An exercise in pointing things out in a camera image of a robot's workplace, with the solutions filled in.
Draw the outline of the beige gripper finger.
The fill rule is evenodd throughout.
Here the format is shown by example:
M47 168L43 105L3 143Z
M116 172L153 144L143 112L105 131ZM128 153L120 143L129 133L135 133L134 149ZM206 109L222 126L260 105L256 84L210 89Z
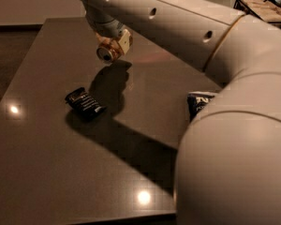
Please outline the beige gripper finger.
M121 54L126 54L133 43L133 37L127 29L124 29L121 33L121 36L117 38L117 42Z

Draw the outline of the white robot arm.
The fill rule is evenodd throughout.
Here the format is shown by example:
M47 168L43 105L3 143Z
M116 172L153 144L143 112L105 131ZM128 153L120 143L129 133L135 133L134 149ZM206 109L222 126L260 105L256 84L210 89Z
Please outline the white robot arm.
M81 0L91 25L123 23L220 84L178 149L180 225L281 225L281 30L204 0Z

